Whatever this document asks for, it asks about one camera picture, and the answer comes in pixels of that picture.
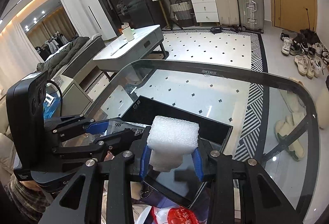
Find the plaid sleeve forearm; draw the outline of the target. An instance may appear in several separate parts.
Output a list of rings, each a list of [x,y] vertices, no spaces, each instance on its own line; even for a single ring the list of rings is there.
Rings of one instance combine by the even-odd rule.
[[[50,205],[41,187],[35,181],[19,181],[13,174],[6,193],[28,223],[38,223]]]

